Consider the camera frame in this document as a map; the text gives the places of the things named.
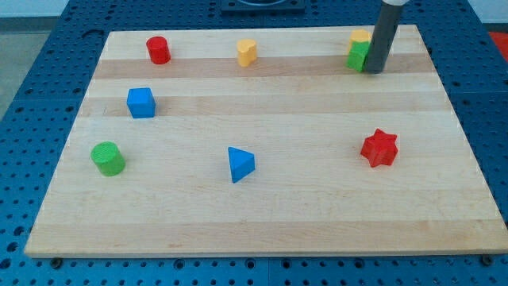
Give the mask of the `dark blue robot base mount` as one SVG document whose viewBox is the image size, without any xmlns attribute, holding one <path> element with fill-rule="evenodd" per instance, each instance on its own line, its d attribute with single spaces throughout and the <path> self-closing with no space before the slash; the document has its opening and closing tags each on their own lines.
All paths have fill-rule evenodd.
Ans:
<svg viewBox="0 0 508 286">
<path fill-rule="evenodd" d="M 271 12 L 302 12 L 306 0 L 221 0 L 223 14 L 230 13 L 271 13 Z"/>
</svg>

